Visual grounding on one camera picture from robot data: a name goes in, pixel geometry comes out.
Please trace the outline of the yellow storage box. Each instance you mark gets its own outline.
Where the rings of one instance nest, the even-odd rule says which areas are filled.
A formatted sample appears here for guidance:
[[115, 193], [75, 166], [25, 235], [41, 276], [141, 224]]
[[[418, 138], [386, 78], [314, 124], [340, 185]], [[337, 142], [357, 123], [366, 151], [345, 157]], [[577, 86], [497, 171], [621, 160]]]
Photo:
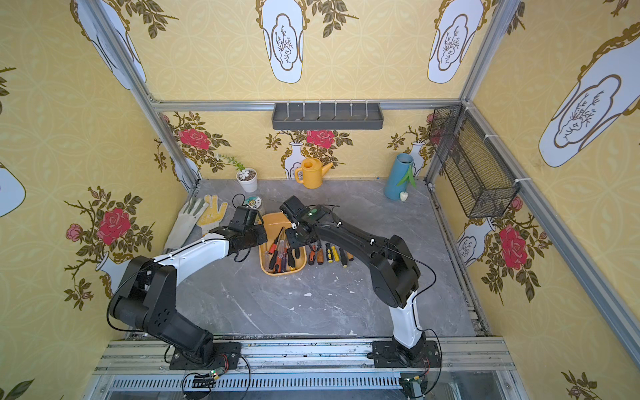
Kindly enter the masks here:
[[[269, 213], [263, 215], [268, 241], [259, 246], [260, 267], [264, 273], [272, 277], [290, 275], [302, 271], [308, 263], [307, 251], [304, 248], [292, 249], [286, 239], [285, 229], [291, 227], [290, 221], [283, 213]], [[281, 228], [284, 228], [276, 252], [268, 253], [273, 241]]]

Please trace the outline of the black yellow-collar screwdriver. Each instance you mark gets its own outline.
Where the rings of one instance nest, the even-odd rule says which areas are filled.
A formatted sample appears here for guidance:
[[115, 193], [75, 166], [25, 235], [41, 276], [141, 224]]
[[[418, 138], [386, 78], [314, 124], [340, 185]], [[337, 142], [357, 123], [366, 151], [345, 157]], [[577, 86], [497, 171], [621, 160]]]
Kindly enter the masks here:
[[332, 263], [334, 261], [334, 257], [333, 257], [333, 251], [332, 251], [331, 245], [329, 243], [326, 243], [325, 248], [326, 248], [327, 260], [329, 263]]

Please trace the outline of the black ribbed screwdriver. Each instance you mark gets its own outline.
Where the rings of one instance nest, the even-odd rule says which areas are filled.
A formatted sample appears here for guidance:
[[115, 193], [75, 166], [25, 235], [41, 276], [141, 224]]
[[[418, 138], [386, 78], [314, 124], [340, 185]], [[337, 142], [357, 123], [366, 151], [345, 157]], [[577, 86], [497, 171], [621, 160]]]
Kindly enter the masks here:
[[344, 268], [348, 267], [348, 256], [346, 255], [346, 252], [340, 248], [339, 250], [339, 255], [340, 255], [340, 259], [341, 259], [341, 263], [343, 265]]

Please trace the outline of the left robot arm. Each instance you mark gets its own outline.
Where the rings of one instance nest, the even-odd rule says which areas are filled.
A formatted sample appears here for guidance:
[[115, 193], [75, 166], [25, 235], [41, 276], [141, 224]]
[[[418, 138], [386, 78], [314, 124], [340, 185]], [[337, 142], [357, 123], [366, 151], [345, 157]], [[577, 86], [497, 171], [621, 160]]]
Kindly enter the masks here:
[[228, 226], [214, 228], [194, 243], [156, 258], [134, 258], [108, 305], [107, 317], [172, 345], [192, 365], [212, 365], [222, 351], [208, 330], [177, 311], [177, 287], [210, 263], [265, 244], [268, 237], [258, 219], [257, 210], [240, 206]]

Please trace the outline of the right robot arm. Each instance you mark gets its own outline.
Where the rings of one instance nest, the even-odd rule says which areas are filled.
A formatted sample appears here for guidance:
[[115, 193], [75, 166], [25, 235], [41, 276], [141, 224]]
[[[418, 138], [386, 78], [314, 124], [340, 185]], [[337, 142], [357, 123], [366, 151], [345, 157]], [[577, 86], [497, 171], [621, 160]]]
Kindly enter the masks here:
[[398, 235], [367, 233], [337, 216], [330, 206], [306, 206], [295, 196], [280, 211], [292, 224], [285, 233], [293, 248], [325, 241], [368, 267], [373, 291], [389, 306], [398, 355], [412, 362], [422, 356], [427, 340], [414, 307], [421, 272], [405, 241]]

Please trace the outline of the red grip black screwdriver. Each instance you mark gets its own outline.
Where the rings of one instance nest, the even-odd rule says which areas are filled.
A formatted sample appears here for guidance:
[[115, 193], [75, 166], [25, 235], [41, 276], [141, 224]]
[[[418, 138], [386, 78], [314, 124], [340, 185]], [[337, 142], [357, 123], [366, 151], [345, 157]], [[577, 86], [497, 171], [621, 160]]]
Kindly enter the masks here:
[[276, 252], [277, 247], [278, 247], [279, 240], [280, 240], [280, 238], [281, 238], [281, 236], [282, 236], [282, 233], [283, 233], [283, 230], [284, 230], [284, 228], [281, 228], [281, 229], [280, 229], [280, 231], [279, 231], [278, 235], [276, 236], [276, 238], [275, 238], [275, 240], [273, 241], [273, 243], [272, 243], [271, 247], [269, 248], [268, 253], [269, 253], [270, 255], [273, 255], [273, 254]]

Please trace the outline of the sunflower seed jar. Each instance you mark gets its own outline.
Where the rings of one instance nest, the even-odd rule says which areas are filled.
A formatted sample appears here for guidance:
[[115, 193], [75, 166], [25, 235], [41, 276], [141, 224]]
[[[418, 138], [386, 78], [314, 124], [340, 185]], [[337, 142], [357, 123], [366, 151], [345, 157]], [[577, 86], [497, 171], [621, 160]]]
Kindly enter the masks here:
[[250, 196], [245, 199], [243, 205], [251, 209], [260, 210], [263, 206], [263, 200], [259, 196]]

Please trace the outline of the yellow dotted work glove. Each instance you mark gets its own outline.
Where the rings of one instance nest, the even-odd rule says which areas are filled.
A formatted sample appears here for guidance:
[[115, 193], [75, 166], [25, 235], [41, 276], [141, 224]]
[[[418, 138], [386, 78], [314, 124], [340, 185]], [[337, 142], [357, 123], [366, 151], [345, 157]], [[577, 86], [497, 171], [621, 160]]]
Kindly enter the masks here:
[[218, 203], [217, 195], [207, 194], [204, 196], [204, 201], [207, 207], [197, 221], [197, 225], [201, 228], [202, 235], [206, 235], [212, 229], [218, 228], [228, 210], [228, 203]]

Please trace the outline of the yellow watering can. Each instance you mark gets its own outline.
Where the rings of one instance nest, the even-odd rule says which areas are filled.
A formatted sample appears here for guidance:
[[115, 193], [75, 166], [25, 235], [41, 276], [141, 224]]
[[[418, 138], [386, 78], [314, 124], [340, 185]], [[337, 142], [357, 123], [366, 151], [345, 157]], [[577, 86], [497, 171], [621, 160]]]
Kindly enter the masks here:
[[301, 167], [294, 171], [294, 178], [297, 183], [307, 189], [317, 189], [323, 185], [323, 177], [333, 167], [333, 163], [323, 164], [317, 158], [305, 158]]

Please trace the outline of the white flower pot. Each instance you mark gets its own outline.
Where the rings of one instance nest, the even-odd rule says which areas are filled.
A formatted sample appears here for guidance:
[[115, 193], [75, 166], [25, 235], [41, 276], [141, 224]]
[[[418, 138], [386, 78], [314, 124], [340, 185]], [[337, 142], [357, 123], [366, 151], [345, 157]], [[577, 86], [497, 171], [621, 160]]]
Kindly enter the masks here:
[[236, 179], [245, 193], [255, 193], [258, 190], [258, 174], [255, 169], [238, 171]]

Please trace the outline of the long white leather glove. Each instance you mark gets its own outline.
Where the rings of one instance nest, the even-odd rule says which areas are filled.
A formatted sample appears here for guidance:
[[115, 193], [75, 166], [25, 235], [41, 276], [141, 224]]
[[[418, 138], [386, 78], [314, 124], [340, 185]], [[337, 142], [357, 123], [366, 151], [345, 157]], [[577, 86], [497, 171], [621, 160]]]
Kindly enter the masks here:
[[175, 223], [164, 245], [165, 253], [181, 248], [197, 221], [208, 207], [204, 198], [191, 197], [177, 214]]

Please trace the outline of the teal vase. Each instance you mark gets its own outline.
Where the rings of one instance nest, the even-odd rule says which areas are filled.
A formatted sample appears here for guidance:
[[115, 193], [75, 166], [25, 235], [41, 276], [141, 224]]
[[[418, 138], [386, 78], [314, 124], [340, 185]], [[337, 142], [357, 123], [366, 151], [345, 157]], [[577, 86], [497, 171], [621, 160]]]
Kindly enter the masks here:
[[408, 187], [416, 188], [413, 172], [413, 157], [407, 153], [400, 153], [392, 166], [384, 188], [384, 194], [393, 201], [405, 202], [408, 199]]

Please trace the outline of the grey wall shelf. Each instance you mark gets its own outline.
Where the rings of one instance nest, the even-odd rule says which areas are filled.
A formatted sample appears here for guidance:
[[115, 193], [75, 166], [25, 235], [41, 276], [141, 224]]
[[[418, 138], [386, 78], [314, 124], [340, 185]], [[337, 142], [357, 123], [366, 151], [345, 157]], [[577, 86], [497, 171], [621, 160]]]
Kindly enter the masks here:
[[363, 101], [300, 101], [276, 103], [275, 130], [380, 130], [384, 116], [380, 103]]

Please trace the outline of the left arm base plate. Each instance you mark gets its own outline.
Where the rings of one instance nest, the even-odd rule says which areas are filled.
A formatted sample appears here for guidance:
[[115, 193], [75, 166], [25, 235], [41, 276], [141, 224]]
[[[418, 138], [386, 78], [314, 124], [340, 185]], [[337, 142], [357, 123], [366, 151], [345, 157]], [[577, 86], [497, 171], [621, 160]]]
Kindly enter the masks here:
[[172, 371], [235, 370], [242, 350], [240, 342], [206, 343], [203, 350], [187, 352], [176, 350], [169, 369]]

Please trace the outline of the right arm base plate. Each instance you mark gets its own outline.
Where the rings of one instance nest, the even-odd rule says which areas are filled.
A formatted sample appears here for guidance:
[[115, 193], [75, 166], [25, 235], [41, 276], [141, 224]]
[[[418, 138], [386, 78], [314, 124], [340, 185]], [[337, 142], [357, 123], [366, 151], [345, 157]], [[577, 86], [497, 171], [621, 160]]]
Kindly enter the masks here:
[[414, 348], [405, 348], [395, 340], [376, 341], [367, 355], [375, 368], [440, 368], [442, 352], [433, 340], [421, 340]]

